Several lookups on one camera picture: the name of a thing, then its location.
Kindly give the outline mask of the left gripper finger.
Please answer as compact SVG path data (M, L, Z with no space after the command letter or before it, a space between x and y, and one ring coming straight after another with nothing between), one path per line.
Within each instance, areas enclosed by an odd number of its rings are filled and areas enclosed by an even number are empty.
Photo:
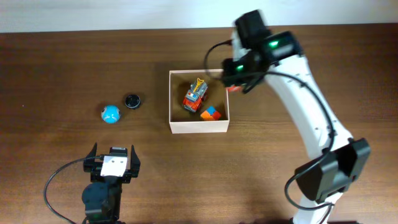
M95 161L97 147L98 147L98 144L96 142L96 143L94 143L94 146L93 146L92 150L85 157L85 162L94 162Z
M131 146L131 165L130 168L131 170L139 170L141 166L141 161L138 158L138 155L136 154L134 145Z

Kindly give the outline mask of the blue robot ball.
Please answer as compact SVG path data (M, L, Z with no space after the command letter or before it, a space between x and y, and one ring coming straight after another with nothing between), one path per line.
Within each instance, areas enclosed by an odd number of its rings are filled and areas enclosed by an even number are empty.
M101 112L101 119L109 124L117 123L121 117L120 110L115 105L106 105Z

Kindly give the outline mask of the black round wheel cap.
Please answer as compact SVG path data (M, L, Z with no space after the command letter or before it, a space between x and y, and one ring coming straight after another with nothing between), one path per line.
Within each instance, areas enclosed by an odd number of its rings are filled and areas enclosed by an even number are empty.
M132 110L136 110L140 107L141 105L141 99L139 97L139 95L135 95L135 94L131 94L128 95L125 100L124 100L124 104L126 105L126 107L128 107L129 109Z

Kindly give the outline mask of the red toy fire truck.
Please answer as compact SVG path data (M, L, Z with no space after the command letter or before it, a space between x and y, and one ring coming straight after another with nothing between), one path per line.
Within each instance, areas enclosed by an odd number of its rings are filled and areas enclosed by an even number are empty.
M195 82L190 85L190 89L184 96L183 107L192 113L196 113L201 108L202 103L207 99L207 91L207 83L197 78Z

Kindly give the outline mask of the colourful puzzle cube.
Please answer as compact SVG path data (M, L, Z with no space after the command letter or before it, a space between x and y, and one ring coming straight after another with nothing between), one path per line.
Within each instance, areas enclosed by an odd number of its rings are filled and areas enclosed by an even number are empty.
M204 112L202 112L200 118L203 121L218 121L221 118L221 113L218 112L215 107L210 106Z

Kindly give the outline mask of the red robot ball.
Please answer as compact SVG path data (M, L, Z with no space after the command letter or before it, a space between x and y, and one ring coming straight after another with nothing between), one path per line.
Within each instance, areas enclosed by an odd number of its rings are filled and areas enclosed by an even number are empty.
M226 88L228 92L241 91L243 88L241 86L229 86Z

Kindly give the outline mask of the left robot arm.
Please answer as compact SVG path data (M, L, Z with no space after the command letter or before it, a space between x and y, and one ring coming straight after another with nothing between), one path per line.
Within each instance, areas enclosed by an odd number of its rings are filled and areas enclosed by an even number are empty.
M81 199L85 205L84 223L121 223L119 220L122 186L138 177L141 162L134 146L111 147L108 154L97 155L97 145L83 161L90 182Z

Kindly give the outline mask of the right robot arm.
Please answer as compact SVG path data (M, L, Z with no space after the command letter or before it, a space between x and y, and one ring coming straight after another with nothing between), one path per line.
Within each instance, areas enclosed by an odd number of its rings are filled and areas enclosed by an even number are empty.
M355 139L335 116L293 33L272 33L255 10L235 20L229 45L233 57L223 61L223 85L249 93L267 83L283 102L306 147L309 161L290 178L302 192L290 222L326 223L370 156L367 140Z

